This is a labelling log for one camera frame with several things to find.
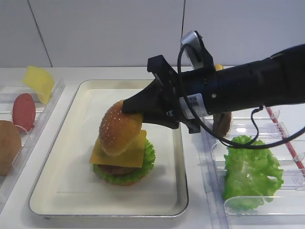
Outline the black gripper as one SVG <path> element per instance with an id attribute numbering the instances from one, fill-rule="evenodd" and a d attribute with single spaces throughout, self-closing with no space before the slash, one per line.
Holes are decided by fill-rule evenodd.
<path id="1" fill-rule="evenodd" d="M 179 123 L 188 127 L 190 134 L 200 132 L 199 125 L 186 119 L 179 98 L 178 74 L 162 55 L 148 59 L 147 71 L 155 79 L 143 90 L 123 101 L 122 111 L 126 114 L 143 114 L 143 123 L 156 124 L 177 129 Z"/>

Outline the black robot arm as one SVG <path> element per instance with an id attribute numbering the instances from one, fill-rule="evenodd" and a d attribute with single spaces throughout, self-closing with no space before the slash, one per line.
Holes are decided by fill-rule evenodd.
<path id="1" fill-rule="evenodd" d="M 206 67 L 181 74 L 158 55 L 148 60 L 147 70 L 155 79 L 126 99 L 122 111 L 142 114 L 144 123 L 171 129 L 184 123 L 191 134 L 200 132 L 200 127 L 184 101 L 184 94 L 199 116 L 305 101 L 304 45 L 219 71 L 209 60 Z"/>

